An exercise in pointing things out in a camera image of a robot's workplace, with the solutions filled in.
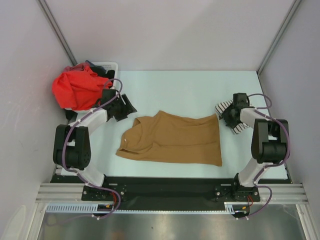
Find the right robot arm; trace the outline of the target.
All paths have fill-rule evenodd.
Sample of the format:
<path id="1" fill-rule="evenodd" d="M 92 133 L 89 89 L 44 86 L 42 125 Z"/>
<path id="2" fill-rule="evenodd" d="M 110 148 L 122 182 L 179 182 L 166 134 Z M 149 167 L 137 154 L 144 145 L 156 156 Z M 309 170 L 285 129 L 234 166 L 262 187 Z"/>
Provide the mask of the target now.
<path id="1" fill-rule="evenodd" d="M 219 119 L 223 120 L 234 134 L 239 135 L 248 128 L 253 129 L 251 159 L 245 168 L 236 174 L 235 185 L 230 188 L 231 196 L 237 201 L 248 196 L 249 189 L 257 186 L 268 169 L 284 165 L 290 156 L 288 121 L 261 112 L 268 108 L 251 105 L 250 95 L 246 93 L 235 93 L 231 100 L 215 106 Z"/>

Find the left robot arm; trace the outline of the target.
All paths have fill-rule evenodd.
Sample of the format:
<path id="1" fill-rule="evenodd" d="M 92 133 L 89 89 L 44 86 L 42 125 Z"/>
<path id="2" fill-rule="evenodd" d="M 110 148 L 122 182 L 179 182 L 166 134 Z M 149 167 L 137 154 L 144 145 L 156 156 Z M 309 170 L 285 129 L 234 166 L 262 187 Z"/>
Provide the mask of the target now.
<path id="1" fill-rule="evenodd" d="M 126 94 L 120 94 L 116 89 L 104 89 L 102 98 L 83 117 L 57 126 L 53 162 L 67 172 L 75 173 L 85 184 L 94 186 L 93 194 L 98 199 L 107 199 L 111 188 L 104 184 L 105 175 L 91 163 L 90 135 L 110 119 L 118 122 L 136 112 Z"/>

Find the tan brown garment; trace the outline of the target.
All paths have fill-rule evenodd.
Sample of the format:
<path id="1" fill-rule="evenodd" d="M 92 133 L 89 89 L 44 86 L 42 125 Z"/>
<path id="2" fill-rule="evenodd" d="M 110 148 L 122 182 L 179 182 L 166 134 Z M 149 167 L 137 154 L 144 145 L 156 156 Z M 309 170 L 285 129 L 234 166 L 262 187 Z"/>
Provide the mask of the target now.
<path id="1" fill-rule="evenodd" d="M 189 118 L 159 111 L 133 121 L 116 155 L 135 161 L 223 165 L 216 114 Z"/>

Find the black white striped tank top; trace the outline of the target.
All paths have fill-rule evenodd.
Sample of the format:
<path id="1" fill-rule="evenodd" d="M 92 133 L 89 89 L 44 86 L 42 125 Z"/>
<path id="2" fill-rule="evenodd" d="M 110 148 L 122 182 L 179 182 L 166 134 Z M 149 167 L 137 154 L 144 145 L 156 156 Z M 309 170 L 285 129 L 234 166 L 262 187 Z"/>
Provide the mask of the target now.
<path id="1" fill-rule="evenodd" d="M 223 119 L 223 113 L 226 113 L 227 108 L 230 107 L 232 104 L 233 104 L 232 100 L 227 100 L 227 101 L 219 102 L 215 105 L 214 110 L 219 120 Z M 229 126 L 229 128 L 235 135 L 238 135 L 242 133 L 244 130 L 248 129 L 249 125 L 247 125 L 246 123 L 239 122 L 234 127 Z"/>

